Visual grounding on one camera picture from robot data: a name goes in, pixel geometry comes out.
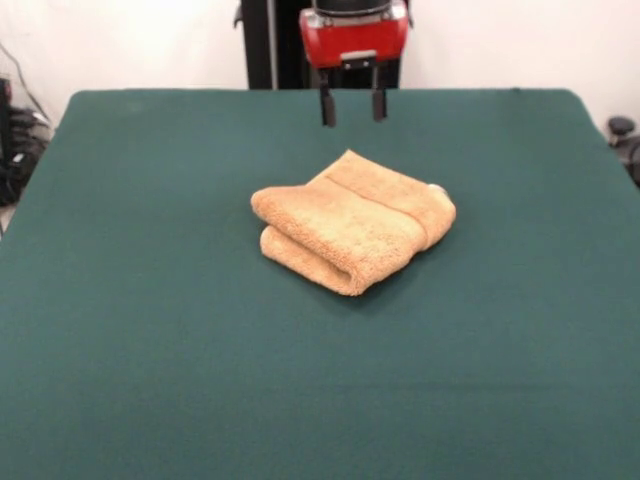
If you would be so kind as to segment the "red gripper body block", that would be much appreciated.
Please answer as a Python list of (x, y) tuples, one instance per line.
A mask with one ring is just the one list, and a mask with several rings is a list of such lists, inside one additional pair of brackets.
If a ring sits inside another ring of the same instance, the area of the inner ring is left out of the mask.
[(306, 58), (315, 69), (330, 69), (355, 60), (379, 62), (402, 55), (408, 35), (406, 4), (355, 17), (336, 17), (316, 8), (303, 9), (299, 27)]

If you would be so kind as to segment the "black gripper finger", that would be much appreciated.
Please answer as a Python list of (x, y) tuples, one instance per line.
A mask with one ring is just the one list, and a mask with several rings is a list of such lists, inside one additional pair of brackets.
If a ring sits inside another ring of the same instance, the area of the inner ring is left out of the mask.
[(387, 98), (384, 75), (384, 65), (375, 62), (372, 66), (372, 113), (376, 122), (381, 122), (387, 117)]
[(329, 73), (327, 70), (319, 71), (319, 93), (321, 103), (322, 124), (324, 126), (335, 126), (335, 103), (329, 85)]

